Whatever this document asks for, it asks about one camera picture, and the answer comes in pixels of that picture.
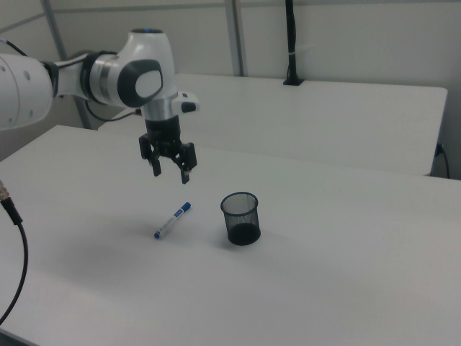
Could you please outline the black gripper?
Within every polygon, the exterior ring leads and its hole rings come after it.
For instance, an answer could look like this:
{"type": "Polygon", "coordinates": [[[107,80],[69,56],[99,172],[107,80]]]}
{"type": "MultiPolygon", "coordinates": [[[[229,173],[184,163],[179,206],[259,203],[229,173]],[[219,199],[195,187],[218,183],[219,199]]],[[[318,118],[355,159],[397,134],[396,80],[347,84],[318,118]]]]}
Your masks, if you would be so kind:
{"type": "Polygon", "coordinates": [[[179,116],[168,120],[145,120],[145,124],[147,133],[139,138],[140,155],[151,165],[154,176],[161,174],[161,155],[174,160],[180,168],[182,183],[188,183],[190,172],[197,166],[197,157],[194,144],[180,140],[179,116]]]}

